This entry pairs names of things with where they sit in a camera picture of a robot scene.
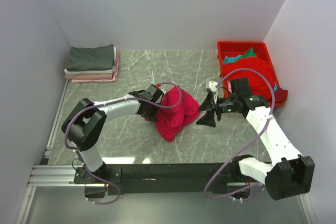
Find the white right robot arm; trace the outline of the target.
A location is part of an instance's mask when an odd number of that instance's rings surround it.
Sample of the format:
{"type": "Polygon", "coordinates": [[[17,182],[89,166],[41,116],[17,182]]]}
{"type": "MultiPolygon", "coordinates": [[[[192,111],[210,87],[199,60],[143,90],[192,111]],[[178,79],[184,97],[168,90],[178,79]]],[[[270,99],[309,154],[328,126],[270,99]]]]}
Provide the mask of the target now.
{"type": "Polygon", "coordinates": [[[270,163],[264,163],[251,155],[235,155],[224,167],[214,174],[241,182],[246,178],[255,180],[266,187],[270,197],[280,200],[306,194],[311,189],[314,161],[303,156],[286,137],[273,116],[272,107],[262,95],[254,95],[247,78],[232,82],[233,95],[219,98],[218,83],[206,84],[207,97],[199,106],[205,114],[196,122],[198,125],[215,127],[222,114],[238,112],[254,128],[266,148],[270,163]]]}

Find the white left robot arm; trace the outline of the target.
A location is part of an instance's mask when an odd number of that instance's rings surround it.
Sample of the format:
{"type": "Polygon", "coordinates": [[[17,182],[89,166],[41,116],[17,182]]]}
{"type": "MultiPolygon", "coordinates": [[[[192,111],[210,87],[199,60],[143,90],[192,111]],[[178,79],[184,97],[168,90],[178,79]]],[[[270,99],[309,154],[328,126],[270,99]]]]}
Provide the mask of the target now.
{"type": "Polygon", "coordinates": [[[97,148],[104,124],[126,115],[139,115],[154,121],[157,105],[161,104],[163,97],[164,91],[152,84],[146,90],[133,91],[117,99],[92,102],[85,98],[78,102],[61,130],[65,134],[65,146],[79,152],[91,182],[99,183],[108,178],[106,164],[97,148]]]}

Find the crimson t shirt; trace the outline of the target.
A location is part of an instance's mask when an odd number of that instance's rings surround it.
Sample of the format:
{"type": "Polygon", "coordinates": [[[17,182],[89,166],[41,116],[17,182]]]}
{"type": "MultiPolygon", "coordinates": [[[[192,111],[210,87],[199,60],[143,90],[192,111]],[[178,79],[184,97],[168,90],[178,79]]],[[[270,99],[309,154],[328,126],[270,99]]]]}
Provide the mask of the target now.
{"type": "Polygon", "coordinates": [[[181,89],[181,102],[169,109],[159,108],[155,115],[155,127],[167,142],[173,142],[176,135],[187,125],[193,123],[200,111],[199,103],[185,90],[181,89]]]}

